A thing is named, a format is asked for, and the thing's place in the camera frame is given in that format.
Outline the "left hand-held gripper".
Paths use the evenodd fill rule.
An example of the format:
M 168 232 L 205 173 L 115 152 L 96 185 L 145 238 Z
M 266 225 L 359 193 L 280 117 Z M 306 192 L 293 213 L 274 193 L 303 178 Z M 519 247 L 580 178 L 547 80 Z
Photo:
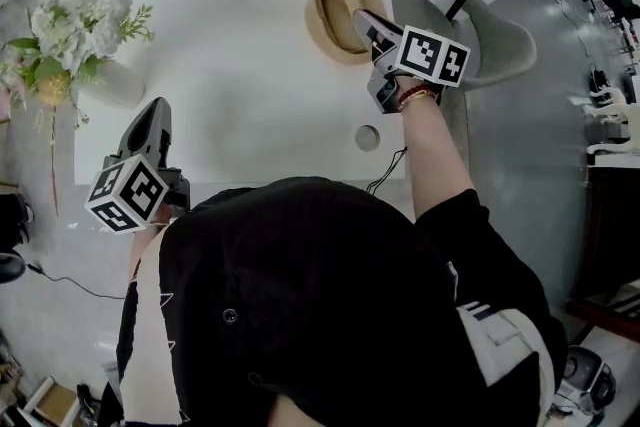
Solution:
M 144 146 L 152 125 L 152 162 L 166 165 L 171 145 L 171 107 L 162 97 L 149 103 L 124 134 L 124 149 L 133 153 Z M 178 168 L 152 166 L 143 155 L 109 165 L 98 173 L 85 201 L 85 209 L 113 234 L 144 230 L 162 203 L 180 216 L 190 209 L 190 182 Z

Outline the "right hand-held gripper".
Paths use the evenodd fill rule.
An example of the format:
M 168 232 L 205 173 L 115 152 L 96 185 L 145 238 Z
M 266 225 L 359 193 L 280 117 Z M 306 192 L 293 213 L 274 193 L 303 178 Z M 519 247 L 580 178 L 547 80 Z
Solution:
M 366 9 L 353 13 L 353 25 L 374 66 L 367 89 L 384 114 L 399 111 L 397 78 L 410 76 L 436 87 L 461 85 L 470 49 L 430 31 L 395 23 Z

